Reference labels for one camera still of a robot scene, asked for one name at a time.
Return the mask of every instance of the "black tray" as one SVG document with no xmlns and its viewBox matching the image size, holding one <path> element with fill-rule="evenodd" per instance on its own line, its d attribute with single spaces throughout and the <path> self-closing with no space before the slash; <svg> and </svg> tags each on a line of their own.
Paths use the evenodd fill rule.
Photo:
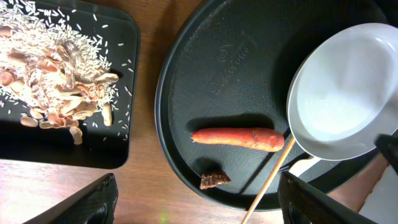
<svg viewBox="0 0 398 224">
<path fill-rule="evenodd" d="M 83 131 L 83 144 L 75 146 L 68 129 L 40 129 L 27 128 L 21 126 L 19 119 L 21 113 L 29 113 L 29 110 L 22 107 L 24 103 L 13 105 L 11 102 L 0 96 L 0 100 L 6 102 L 4 108 L 0 108 L 0 147 L 1 159 L 14 159 L 20 161 L 47 162 L 53 164 L 65 164 L 73 166 L 96 167 L 104 169 L 114 169 L 122 166 L 128 159 L 129 143 L 123 140 L 130 136 L 132 126 L 132 106 L 131 97 L 124 86 L 133 92 L 135 84 L 135 74 L 137 72 L 137 62 L 139 54 L 140 33 L 134 19 L 127 13 L 119 9 L 99 6 L 96 4 L 81 1 L 37 1 L 37 9 L 55 9 L 60 7 L 65 15 L 70 15 L 68 24 L 74 30 L 78 30 L 76 23 L 82 28 L 82 33 L 88 36 L 99 34 L 104 41 L 108 41 L 109 53 L 108 60 L 112 62 L 111 71 L 117 73 L 121 78 L 116 83 L 119 88 L 119 100 L 116 106 L 119 110 L 113 111 L 113 125 L 106 127 L 103 124 L 101 113 L 80 122 Z M 52 22 L 58 22 L 58 18 L 52 18 Z M 101 46 L 101 55 L 105 56 L 104 41 Z M 126 112 L 129 111 L 130 121 L 127 121 Z M 98 128 L 92 127 L 96 122 Z M 129 129 L 122 129 L 121 126 L 127 124 Z"/>
<path fill-rule="evenodd" d="M 345 28 L 367 22 L 397 25 L 393 9 L 397 3 L 370 0 L 202 2 L 180 29 L 157 86 L 157 134 L 174 172 L 198 195 L 248 209 L 282 151 L 197 144 L 190 139 L 192 133 L 213 127 L 266 127 L 284 133 L 288 143 L 287 92 L 306 56 Z M 330 192 L 376 155 L 372 151 L 344 162 L 320 161 L 300 178 Z M 306 157 L 295 145 L 281 170 Z M 232 183 L 200 190 L 200 176 L 215 167 Z M 279 179 L 271 183 L 257 211 L 280 208 Z"/>
</svg>

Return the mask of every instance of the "table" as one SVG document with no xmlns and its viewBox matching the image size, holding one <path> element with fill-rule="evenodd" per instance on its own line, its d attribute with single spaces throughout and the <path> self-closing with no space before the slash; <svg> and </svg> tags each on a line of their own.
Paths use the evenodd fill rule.
<svg viewBox="0 0 398 224">
<path fill-rule="evenodd" d="M 0 223 L 25 222 L 108 172 L 115 173 L 119 188 L 115 223 L 240 223 L 245 212 L 215 205 L 178 179 L 155 132 L 154 99 L 160 69 L 178 29 L 200 0 L 91 2 L 126 11 L 141 30 L 129 159 L 116 170 L 0 160 Z M 358 211 L 386 166 L 384 158 L 377 158 L 330 195 Z M 254 213 L 249 223 L 282 223 L 282 213 Z"/>
</svg>

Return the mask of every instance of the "white bowl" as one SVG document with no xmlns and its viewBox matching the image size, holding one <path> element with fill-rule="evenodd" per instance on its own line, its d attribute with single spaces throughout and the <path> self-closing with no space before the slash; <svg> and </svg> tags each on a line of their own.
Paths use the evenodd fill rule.
<svg viewBox="0 0 398 224">
<path fill-rule="evenodd" d="M 398 127 L 398 29 L 361 24 L 314 50 L 290 86 L 287 114 L 309 154 L 343 160 L 374 149 Z"/>
</svg>

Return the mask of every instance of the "carrot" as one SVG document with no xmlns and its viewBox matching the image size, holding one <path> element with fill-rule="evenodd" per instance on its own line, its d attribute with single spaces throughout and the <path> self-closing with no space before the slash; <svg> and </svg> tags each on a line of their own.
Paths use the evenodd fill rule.
<svg viewBox="0 0 398 224">
<path fill-rule="evenodd" d="M 203 144 L 227 144 L 243 146 L 266 152 L 283 148 L 285 139 L 277 131 L 268 128 L 208 128 L 192 135 L 194 142 Z"/>
</svg>

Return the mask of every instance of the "wooden stick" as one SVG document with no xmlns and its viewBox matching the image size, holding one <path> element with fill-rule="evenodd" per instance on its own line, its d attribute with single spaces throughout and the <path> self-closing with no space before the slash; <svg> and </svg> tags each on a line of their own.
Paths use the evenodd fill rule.
<svg viewBox="0 0 398 224">
<path fill-rule="evenodd" d="M 251 214 L 253 213 L 254 209 L 257 207 L 257 205 L 260 202 L 262 196 L 264 196 L 264 194 L 266 193 L 268 187 L 270 186 L 272 180 L 275 178 L 276 174 L 278 173 L 279 168 L 284 163 L 287 155 L 289 154 L 289 152 L 292 149 L 292 147 L 293 147 L 295 142 L 296 142 L 296 140 L 294 139 L 294 137 L 292 137 L 292 139 L 287 144 L 285 151 L 282 153 L 282 155 L 280 156 L 278 162 L 276 163 L 274 169 L 271 171 L 271 174 L 267 178 L 266 183 L 262 186 L 262 189 L 260 190 L 260 193 L 257 195 L 256 199 L 254 199 L 253 203 L 251 204 L 251 206 L 250 206 L 248 212 L 246 213 L 245 217 L 243 218 L 243 221 L 242 221 L 241 224 L 245 224 L 249 220 Z"/>
</svg>

